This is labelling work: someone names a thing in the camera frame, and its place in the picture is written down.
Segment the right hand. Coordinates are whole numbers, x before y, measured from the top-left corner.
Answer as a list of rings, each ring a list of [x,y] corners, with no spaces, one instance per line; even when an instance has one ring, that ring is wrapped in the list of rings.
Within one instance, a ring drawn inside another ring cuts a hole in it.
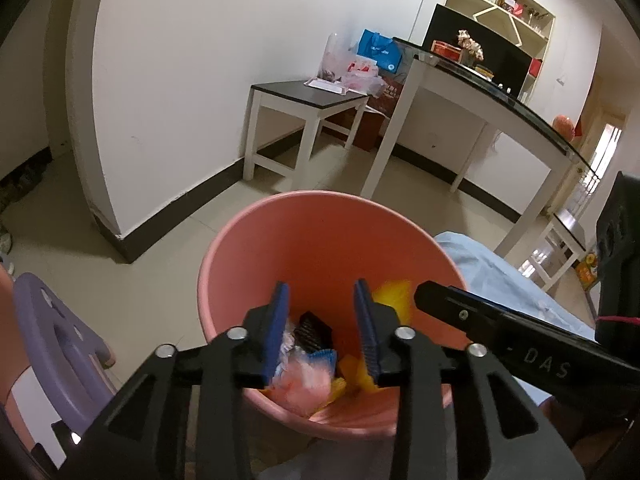
[[[626,419],[605,419],[570,410],[553,396],[539,408],[584,469],[596,466],[629,426]]]

